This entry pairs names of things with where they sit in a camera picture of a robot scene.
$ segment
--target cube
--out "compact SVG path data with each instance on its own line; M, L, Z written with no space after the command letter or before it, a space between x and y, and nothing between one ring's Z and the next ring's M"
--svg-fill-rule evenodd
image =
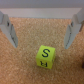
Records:
M37 66L51 69L55 59L55 48L41 45L37 56Z

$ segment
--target cork surface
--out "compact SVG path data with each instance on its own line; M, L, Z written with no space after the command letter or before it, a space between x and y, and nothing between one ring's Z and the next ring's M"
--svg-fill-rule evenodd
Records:
M18 37L14 48L0 31L0 84L84 84L84 28L64 49L70 19L10 18ZM54 47L51 70L36 65L41 45Z

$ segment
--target cube front face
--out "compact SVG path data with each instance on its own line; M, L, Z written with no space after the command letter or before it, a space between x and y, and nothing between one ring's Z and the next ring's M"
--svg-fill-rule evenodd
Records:
M55 48L41 45L36 56L37 65L51 69L54 59L55 59Z

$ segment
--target toy block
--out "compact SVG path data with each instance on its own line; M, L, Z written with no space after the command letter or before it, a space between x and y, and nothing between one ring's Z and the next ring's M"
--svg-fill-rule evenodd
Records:
M37 66L51 69L55 59L55 48L41 45L37 56Z

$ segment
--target yellow cube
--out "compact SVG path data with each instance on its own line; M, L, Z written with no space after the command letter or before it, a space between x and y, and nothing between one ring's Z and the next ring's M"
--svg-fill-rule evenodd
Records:
M54 59L55 59L55 48L41 45L36 56L37 65L51 69Z

